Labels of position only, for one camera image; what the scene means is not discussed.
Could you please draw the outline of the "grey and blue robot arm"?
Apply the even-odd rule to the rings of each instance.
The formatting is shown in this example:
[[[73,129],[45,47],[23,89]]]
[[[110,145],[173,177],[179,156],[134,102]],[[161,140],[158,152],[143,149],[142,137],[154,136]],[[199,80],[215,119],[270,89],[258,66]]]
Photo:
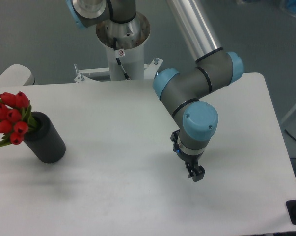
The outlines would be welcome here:
[[[96,27],[112,81],[147,77],[143,45],[150,24],[134,0],[69,0],[66,4],[78,27]],[[167,5],[196,68],[185,75],[174,68],[154,72],[153,89],[178,125],[171,135],[173,150],[185,162],[189,178],[198,182],[205,174],[198,160],[218,124],[216,109],[202,98],[237,81],[244,65],[236,53],[224,51],[200,1],[169,0]]]

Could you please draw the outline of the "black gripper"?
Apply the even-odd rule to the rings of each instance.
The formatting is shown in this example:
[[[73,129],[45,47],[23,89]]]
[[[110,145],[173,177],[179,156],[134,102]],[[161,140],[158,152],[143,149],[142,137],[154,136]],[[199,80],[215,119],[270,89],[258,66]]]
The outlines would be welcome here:
[[[198,155],[187,155],[182,150],[177,150],[176,154],[184,161],[185,167],[188,170],[188,178],[192,178],[193,182],[198,182],[203,179],[205,175],[205,169],[198,165],[198,160],[202,154]]]

